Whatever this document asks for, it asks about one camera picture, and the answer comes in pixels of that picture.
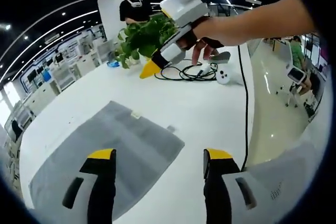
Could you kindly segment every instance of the green leaves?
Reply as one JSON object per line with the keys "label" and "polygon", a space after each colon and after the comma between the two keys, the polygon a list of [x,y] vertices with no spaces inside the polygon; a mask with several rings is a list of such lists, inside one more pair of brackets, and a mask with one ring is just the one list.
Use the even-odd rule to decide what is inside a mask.
{"label": "green leaves", "polygon": [[118,34],[118,39],[119,40],[123,40],[122,36],[121,36],[121,33]]}
{"label": "green leaves", "polygon": [[124,31],[125,40],[121,33],[118,34],[118,39],[124,42],[116,50],[119,54],[117,60],[121,62],[123,68],[129,68],[125,60],[130,57],[139,60],[141,54],[151,58],[154,51],[159,49],[176,30],[174,22],[162,13],[152,16],[146,23],[129,24],[120,31]]}
{"label": "green leaves", "polygon": [[140,59],[139,53],[136,50],[132,51],[131,56],[134,60],[139,60]]}
{"label": "green leaves", "polygon": [[139,54],[151,58],[155,50],[156,50],[155,45],[143,45],[142,47],[139,48]]}
{"label": "green leaves", "polygon": [[127,42],[123,42],[120,44],[121,45],[121,48],[122,48],[122,51],[123,53],[126,55],[126,56],[130,56],[131,53],[132,53],[132,49],[130,47],[130,44],[127,43]]}

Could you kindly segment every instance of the gray towel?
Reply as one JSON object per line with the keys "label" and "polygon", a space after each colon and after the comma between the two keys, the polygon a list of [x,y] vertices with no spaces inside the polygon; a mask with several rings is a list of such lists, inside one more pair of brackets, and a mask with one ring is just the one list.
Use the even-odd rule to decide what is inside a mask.
{"label": "gray towel", "polygon": [[[52,223],[86,223],[88,201],[97,176],[79,170],[88,155],[105,148],[117,150],[112,220],[141,200],[176,159],[184,142],[167,129],[131,113],[130,109],[110,102],[48,157],[29,185],[37,212],[43,212]],[[75,177],[84,181],[73,208],[68,209],[62,201]]]}

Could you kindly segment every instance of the computer monitor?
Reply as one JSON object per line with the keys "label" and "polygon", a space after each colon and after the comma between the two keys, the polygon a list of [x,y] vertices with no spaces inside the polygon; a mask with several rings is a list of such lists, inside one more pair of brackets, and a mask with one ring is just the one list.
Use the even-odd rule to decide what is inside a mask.
{"label": "computer monitor", "polygon": [[39,67],[37,70],[36,70],[37,74],[40,74],[43,72],[43,67]]}
{"label": "computer monitor", "polygon": [[58,54],[56,57],[55,57],[55,59],[56,59],[56,62],[57,63],[60,63],[61,61],[63,61],[63,56],[62,56],[62,54]]}
{"label": "computer monitor", "polygon": [[306,49],[309,50],[309,51],[311,51],[313,49],[313,42],[312,41],[307,40]]}
{"label": "computer monitor", "polygon": [[37,76],[37,72],[36,70],[34,69],[28,76],[27,76],[27,79],[29,82],[32,82]]}
{"label": "computer monitor", "polygon": [[47,66],[50,66],[52,64],[52,61],[53,59],[50,59],[50,60],[47,60]]}

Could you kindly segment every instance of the small label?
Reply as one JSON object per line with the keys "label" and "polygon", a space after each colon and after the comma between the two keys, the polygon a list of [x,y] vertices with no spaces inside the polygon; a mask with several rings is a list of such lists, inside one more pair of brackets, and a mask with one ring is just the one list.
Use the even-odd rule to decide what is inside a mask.
{"label": "small label", "polygon": [[172,125],[169,125],[167,127],[167,130],[169,130],[171,133],[174,133],[176,131],[176,128],[174,126],[172,126]]}
{"label": "small label", "polygon": [[141,117],[141,115],[135,111],[132,111],[132,114],[131,114],[132,117],[136,118],[136,119],[139,119]]}

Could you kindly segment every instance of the white table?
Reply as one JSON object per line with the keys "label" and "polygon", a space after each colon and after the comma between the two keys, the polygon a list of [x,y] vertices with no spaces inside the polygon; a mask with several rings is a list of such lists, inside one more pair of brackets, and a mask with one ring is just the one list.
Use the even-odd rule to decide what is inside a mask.
{"label": "white table", "polygon": [[[240,48],[249,92],[249,142],[254,116],[253,75],[247,45]],[[240,71],[237,47],[225,50],[231,52],[230,63]],[[151,190],[115,223],[205,223],[203,149],[226,150],[242,166],[245,87],[222,86],[216,81],[141,80],[137,67],[141,66],[131,70],[106,65],[96,68],[56,97],[32,122],[24,133],[20,152],[20,181],[28,208],[34,208],[28,185],[43,162],[79,125],[113,100],[164,128],[175,127],[174,134],[185,142]]]}

